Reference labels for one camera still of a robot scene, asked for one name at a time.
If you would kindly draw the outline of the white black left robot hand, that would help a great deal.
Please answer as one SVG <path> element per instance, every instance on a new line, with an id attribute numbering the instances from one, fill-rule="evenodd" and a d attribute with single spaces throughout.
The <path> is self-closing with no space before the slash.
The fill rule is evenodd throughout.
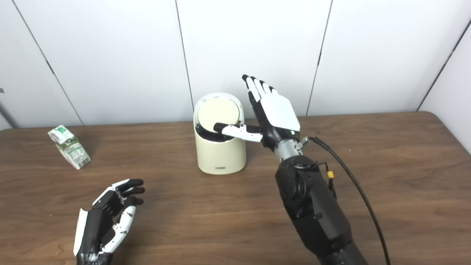
<path id="1" fill-rule="evenodd" d="M 143 199 L 143 179 L 125 179 L 108 186 L 92 203 L 79 210 L 73 254 L 78 265 L 110 265 L 123 243 Z"/>

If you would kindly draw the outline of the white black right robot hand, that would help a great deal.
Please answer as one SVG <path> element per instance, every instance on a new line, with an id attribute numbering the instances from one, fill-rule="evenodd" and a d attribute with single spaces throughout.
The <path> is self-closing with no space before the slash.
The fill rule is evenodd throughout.
<path id="1" fill-rule="evenodd" d="M 245 141 L 260 142 L 272 151 L 284 140 L 300 142 L 301 125 L 289 99 L 255 77 L 244 74 L 242 79 L 246 83 L 258 126 L 215 123 L 214 131 Z"/>

